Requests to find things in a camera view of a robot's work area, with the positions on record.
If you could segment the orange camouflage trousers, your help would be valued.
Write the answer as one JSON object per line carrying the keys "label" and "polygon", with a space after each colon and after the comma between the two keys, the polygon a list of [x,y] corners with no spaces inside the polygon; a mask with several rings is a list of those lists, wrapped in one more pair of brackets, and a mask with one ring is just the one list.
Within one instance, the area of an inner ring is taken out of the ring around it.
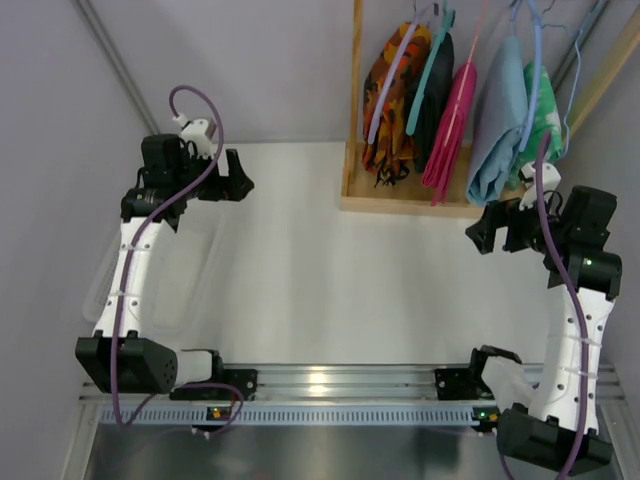
{"label": "orange camouflage trousers", "polygon": [[363,147],[362,165],[365,170],[376,176],[376,183],[391,186],[406,179],[409,175],[409,162],[415,154],[413,137],[406,133],[406,122],[413,102],[410,88],[420,80],[424,64],[431,50],[426,43],[424,33],[416,33],[408,52],[413,59],[407,67],[400,70],[396,78],[393,93],[384,109],[383,121],[378,132],[377,141],[373,145],[367,143]]}

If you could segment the lilac plastic hanger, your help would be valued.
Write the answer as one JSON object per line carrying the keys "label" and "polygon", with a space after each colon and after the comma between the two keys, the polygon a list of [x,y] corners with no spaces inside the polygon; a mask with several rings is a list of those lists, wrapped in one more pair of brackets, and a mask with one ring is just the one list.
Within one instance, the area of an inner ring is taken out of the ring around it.
{"label": "lilac plastic hanger", "polygon": [[393,90],[400,70],[407,67],[413,59],[412,53],[407,49],[416,33],[424,33],[426,43],[430,44],[428,24],[423,24],[423,20],[438,18],[440,10],[441,4],[438,1],[430,1],[420,9],[414,2],[413,16],[397,27],[371,67],[363,87],[363,135],[368,145],[377,141],[385,105],[396,96]]}

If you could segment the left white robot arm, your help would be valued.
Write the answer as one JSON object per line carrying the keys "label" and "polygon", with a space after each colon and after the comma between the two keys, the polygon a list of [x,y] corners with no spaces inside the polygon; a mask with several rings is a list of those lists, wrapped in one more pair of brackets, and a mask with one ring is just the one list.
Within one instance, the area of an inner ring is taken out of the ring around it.
{"label": "left white robot arm", "polygon": [[239,202],[253,190],[237,150],[220,150],[176,134],[142,140],[143,165],[121,200],[118,259],[94,331],[76,342],[75,356],[103,393],[168,394],[191,383],[219,379],[215,350],[177,350],[145,334],[180,218],[190,200]]}

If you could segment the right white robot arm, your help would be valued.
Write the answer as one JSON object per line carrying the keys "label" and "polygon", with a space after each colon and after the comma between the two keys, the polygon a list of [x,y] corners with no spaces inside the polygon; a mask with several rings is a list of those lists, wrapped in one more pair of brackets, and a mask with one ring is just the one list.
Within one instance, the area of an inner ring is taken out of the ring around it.
{"label": "right white robot arm", "polygon": [[546,205],[518,199],[489,203],[467,236],[482,254],[507,230],[504,251],[534,250],[544,257],[548,286],[563,309],[550,322],[541,377],[531,385],[519,357],[484,346],[475,351],[476,377],[500,410],[497,446],[513,458],[556,472],[561,479],[608,465],[610,443],[600,439],[596,384],[604,329],[619,295],[622,262],[605,251],[615,195],[576,186],[558,216]]}

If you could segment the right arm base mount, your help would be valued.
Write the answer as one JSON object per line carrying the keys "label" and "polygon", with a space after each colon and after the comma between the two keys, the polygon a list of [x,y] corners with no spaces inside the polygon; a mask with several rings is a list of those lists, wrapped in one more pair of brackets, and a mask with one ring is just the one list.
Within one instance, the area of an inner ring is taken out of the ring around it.
{"label": "right arm base mount", "polygon": [[470,368],[439,368],[434,371],[439,401],[493,400],[494,396]]}

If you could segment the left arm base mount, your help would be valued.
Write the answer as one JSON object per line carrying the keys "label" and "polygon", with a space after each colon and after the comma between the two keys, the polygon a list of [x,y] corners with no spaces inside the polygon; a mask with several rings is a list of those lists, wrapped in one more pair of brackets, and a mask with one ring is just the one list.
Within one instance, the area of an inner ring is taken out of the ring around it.
{"label": "left arm base mount", "polygon": [[174,389],[173,401],[228,401],[254,398],[258,385],[258,371],[250,368],[225,369],[220,378],[186,384]]}

